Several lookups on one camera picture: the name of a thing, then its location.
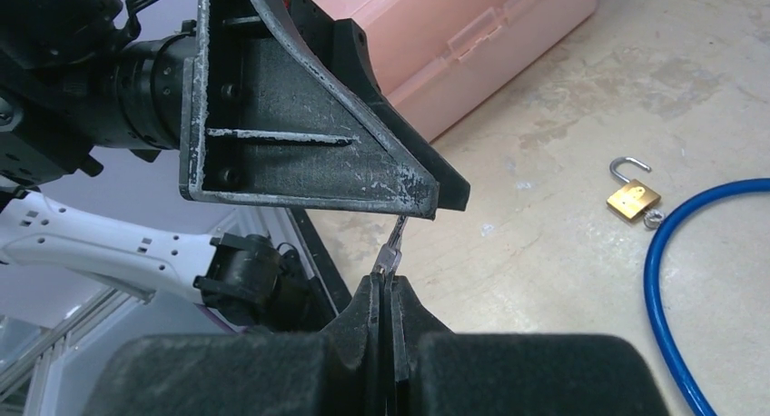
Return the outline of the brass padlock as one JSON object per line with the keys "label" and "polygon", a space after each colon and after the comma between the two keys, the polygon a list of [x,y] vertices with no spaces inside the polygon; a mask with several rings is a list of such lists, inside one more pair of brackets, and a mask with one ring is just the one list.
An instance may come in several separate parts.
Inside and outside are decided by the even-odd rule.
{"label": "brass padlock", "polygon": [[656,208],[661,200],[661,196],[638,179],[629,179],[623,175],[619,171],[619,167],[623,164],[632,164],[647,173],[652,171],[648,164],[641,162],[635,157],[621,156],[612,160],[608,170],[622,186],[607,198],[607,206],[615,214],[630,223],[637,220],[643,222],[645,209]]}

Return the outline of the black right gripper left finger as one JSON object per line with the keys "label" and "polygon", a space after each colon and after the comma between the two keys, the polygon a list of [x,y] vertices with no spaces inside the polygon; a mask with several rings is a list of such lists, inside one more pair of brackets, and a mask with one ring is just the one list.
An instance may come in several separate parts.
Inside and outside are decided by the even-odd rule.
{"label": "black right gripper left finger", "polygon": [[382,277],[319,332],[167,334],[126,343],[86,415],[380,415]]}

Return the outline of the silver padlock key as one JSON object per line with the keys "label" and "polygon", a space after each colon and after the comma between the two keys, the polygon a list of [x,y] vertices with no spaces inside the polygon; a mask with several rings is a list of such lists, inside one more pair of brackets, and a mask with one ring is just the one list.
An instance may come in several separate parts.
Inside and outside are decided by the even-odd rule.
{"label": "silver padlock key", "polygon": [[656,230],[666,219],[666,214],[657,208],[645,209],[643,214],[643,224],[648,230]]}

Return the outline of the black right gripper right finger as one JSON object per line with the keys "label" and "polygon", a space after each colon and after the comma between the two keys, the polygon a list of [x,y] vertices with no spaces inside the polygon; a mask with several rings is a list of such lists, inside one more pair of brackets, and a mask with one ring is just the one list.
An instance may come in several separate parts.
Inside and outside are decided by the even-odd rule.
{"label": "black right gripper right finger", "polygon": [[667,415],[638,350],[607,334],[455,333],[390,280],[392,415]]}

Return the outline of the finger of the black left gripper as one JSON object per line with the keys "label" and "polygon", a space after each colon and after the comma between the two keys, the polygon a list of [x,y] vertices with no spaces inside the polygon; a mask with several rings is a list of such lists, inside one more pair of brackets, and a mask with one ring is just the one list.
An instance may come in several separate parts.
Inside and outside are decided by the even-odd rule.
{"label": "finger of the black left gripper", "polygon": [[282,0],[211,0],[200,200],[431,219],[432,184]]}
{"label": "finger of the black left gripper", "polygon": [[382,93],[370,59],[366,31],[353,19],[336,19],[312,0],[282,0],[303,42],[328,70],[351,90],[382,122],[405,150],[398,163],[415,164],[425,172],[435,199],[430,209],[463,212],[470,184],[397,112]]}

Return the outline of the small silver keys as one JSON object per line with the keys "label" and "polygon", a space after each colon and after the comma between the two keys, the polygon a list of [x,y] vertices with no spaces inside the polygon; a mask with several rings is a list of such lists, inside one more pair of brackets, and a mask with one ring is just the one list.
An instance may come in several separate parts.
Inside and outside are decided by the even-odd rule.
{"label": "small silver keys", "polygon": [[408,219],[409,217],[404,215],[398,217],[390,232],[388,240],[380,247],[372,267],[372,272],[390,275],[397,271],[402,257],[400,247],[403,239],[403,232]]}

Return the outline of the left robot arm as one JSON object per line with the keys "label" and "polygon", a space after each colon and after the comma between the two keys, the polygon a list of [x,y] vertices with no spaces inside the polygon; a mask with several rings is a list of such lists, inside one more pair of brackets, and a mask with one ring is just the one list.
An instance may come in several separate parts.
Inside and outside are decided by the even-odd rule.
{"label": "left robot arm", "polygon": [[299,255],[266,237],[157,232],[40,193],[97,176],[96,147],[179,154],[183,198],[395,214],[464,211],[469,182],[381,93],[365,32],[313,0],[1,0],[1,261],[233,324],[315,331]]}

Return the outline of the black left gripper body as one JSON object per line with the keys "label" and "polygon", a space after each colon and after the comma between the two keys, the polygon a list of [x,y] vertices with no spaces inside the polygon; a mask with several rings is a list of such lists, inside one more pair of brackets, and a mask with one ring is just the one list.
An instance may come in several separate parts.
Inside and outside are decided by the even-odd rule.
{"label": "black left gripper body", "polygon": [[203,128],[208,116],[207,86],[211,0],[198,0],[194,50],[183,61],[183,96],[180,127],[179,190],[184,199],[200,200],[202,159],[205,151]]}

